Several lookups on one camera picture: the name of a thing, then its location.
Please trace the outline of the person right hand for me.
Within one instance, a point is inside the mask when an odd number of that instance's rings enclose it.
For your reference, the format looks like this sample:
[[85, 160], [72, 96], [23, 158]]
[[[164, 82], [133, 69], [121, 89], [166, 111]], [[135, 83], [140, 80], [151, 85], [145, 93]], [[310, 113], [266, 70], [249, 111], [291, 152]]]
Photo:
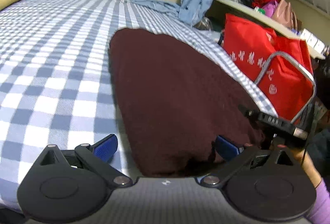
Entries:
[[293, 154], [294, 159], [300, 163], [302, 169], [312, 182], [313, 186], [316, 188], [320, 185], [322, 177], [320, 173], [315, 168], [312, 159], [305, 150], [300, 150], [296, 148], [290, 148], [291, 153]]

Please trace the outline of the purple sleeve forearm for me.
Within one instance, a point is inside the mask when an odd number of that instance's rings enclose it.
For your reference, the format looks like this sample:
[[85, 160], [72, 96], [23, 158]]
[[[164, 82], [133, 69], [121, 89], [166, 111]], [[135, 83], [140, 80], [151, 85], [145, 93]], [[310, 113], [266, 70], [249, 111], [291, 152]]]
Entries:
[[315, 224], [329, 224], [330, 223], [330, 200], [329, 191], [322, 179], [320, 184], [316, 187], [316, 202], [308, 214], [308, 220]]

